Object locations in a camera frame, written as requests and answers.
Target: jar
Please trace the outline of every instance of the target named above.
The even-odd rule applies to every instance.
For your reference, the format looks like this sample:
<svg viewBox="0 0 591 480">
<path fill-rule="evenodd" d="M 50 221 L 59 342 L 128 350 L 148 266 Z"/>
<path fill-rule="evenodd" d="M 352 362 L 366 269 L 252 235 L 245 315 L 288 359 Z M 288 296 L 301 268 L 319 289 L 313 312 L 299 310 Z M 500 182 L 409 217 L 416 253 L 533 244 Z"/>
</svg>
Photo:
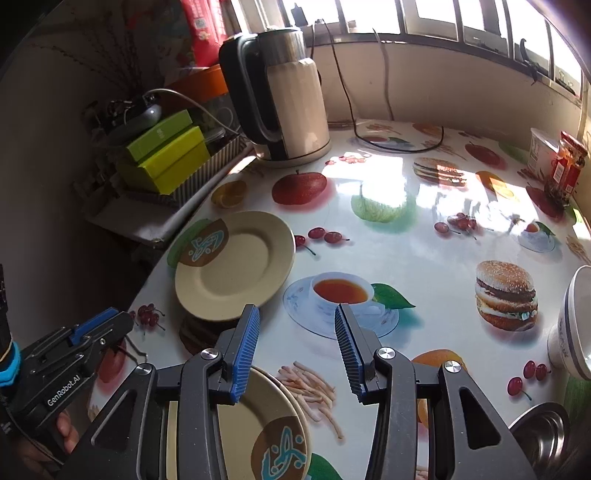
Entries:
<svg viewBox="0 0 591 480">
<path fill-rule="evenodd" d="M 560 133 L 560 148 L 553 161 L 551 174 L 546 178 L 544 191 L 558 206 L 566 207 L 585 166 L 587 149 L 567 132 Z"/>
</svg>

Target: stack of plates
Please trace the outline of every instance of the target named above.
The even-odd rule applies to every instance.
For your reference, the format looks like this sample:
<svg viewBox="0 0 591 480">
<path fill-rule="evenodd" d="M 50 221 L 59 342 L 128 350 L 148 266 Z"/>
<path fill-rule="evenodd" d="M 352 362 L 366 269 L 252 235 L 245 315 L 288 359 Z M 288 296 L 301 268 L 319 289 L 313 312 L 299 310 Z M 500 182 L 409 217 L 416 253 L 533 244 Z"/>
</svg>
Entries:
<svg viewBox="0 0 591 480">
<path fill-rule="evenodd" d="M 177 402 L 168 409 L 166 473 L 177 480 Z M 217 408 L 229 480 L 266 478 L 303 480 L 312 450 L 310 432 L 301 407 L 274 377 L 251 368 L 240 403 Z"/>
</svg>

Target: electric kettle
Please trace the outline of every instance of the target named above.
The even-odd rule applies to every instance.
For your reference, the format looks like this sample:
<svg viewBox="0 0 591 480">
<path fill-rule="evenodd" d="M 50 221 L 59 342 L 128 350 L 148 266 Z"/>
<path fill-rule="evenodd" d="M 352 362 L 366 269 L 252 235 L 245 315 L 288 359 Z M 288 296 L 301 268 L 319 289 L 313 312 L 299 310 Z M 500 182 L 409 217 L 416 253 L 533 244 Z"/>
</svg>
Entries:
<svg viewBox="0 0 591 480">
<path fill-rule="evenodd" d="M 235 35 L 223 43 L 219 61 L 242 129 L 261 160 L 291 167 L 328 153 L 318 71 L 299 28 Z"/>
</svg>

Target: red bag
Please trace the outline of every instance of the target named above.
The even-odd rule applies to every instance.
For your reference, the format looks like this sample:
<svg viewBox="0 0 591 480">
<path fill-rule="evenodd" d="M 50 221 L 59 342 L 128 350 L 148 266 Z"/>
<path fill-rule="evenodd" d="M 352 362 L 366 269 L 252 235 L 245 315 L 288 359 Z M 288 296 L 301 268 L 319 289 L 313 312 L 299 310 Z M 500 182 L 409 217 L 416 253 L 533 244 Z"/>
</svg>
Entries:
<svg viewBox="0 0 591 480">
<path fill-rule="evenodd" d="M 219 49 L 227 39 L 220 0 L 181 0 L 191 37 L 197 67 L 217 63 Z"/>
</svg>

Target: wall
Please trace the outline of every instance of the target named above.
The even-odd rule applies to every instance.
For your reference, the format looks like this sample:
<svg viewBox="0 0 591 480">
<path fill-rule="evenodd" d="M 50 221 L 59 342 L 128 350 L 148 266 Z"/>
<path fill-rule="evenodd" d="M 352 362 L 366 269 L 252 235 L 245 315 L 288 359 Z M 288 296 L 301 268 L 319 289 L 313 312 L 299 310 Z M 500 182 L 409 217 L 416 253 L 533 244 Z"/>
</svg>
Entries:
<svg viewBox="0 0 591 480">
<path fill-rule="evenodd" d="M 587 118 L 584 126 L 583 143 L 591 150 L 591 95 L 587 97 Z M 585 217 L 591 218 L 591 160 L 587 157 L 587 164 L 581 171 L 579 184 L 574 190 L 574 198 Z"/>
<path fill-rule="evenodd" d="M 530 128 L 576 135 L 580 108 L 541 83 L 472 55 L 409 44 L 386 44 L 389 94 L 396 120 L 465 129 L 529 150 Z M 337 58 L 359 118 L 388 118 L 384 61 L 376 43 L 336 45 Z M 349 117 L 330 46 L 314 61 L 330 120 Z"/>
<path fill-rule="evenodd" d="M 65 4 L 44 25 L 61 23 Z M 33 38 L 92 58 L 78 33 Z M 104 308 L 127 308 L 142 274 L 107 232 L 85 222 L 71 183 L 92 165 L 79 115 L 119 92 L 61 55 L 30 46 L 0 81 L 0 262 L 21 347 Z"/>
</svg>

